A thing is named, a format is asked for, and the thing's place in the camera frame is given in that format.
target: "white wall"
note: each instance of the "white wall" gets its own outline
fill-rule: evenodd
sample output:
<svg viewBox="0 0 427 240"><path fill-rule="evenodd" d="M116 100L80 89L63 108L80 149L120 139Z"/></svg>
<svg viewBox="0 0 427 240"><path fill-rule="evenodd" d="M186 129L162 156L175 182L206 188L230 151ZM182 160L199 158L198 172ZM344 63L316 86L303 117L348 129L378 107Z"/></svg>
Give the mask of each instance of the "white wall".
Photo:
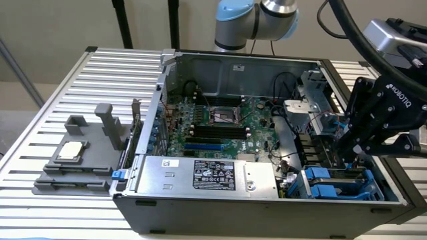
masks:
<svg viewBox="0 0 427 240"><path fill-rule="evenodd" d="M211 50L219 0L180 0L180 47ZM323 0L298 0L299 27L292 38L275 42L278 55L358 61L360 55L347 40L330 37L316 22ZM372 18L402 18L427 25L426 0L347 0L363 29ZM138 49L170 48L167 0L126 0L128 22ZM326 25L342 32L330 6ZM87 46L122 48L111 0L0 0L0 37L28 75L37 83L57 84ZM271 54L270 43L256 42L256 54ZM16 78L0 60L0 81Z"/></svg>

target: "motherboard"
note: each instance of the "motherboard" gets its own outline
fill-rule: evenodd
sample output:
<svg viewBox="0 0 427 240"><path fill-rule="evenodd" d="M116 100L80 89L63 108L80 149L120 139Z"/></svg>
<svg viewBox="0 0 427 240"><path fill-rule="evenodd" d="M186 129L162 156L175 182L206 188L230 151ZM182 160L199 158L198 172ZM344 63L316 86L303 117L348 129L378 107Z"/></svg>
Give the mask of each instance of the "motherboard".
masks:
<svg viewBox="0 0 427 240"><path fill-rule="evenodd" d="M167 155L279 163L268 102L260 97L172 96Z"/></svg>

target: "power supply label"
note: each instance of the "power supply label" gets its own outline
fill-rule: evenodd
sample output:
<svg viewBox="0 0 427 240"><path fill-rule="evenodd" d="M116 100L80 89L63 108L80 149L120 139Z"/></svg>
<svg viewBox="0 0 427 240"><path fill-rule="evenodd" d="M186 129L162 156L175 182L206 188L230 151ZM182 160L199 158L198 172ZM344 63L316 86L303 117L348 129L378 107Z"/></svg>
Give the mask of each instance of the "power supply label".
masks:
<svg viewBox="0 0 427 240"><path fill-rule="evenodd" d="M232 161L194 161L192 187L204 190L236 190Z"/></svg>

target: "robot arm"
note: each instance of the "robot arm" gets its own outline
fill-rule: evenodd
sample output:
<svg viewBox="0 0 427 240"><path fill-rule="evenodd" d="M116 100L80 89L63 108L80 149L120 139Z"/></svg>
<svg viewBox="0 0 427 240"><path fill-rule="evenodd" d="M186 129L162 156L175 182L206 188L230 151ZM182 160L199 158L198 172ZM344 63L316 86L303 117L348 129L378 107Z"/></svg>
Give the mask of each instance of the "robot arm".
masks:
<svg viewBox="0 0 427 240"><path fill-rule="evenodd" d="M247 40L287 39L298 26L296 0L222 0L216 10L218 52L246 52Z"/></svg>

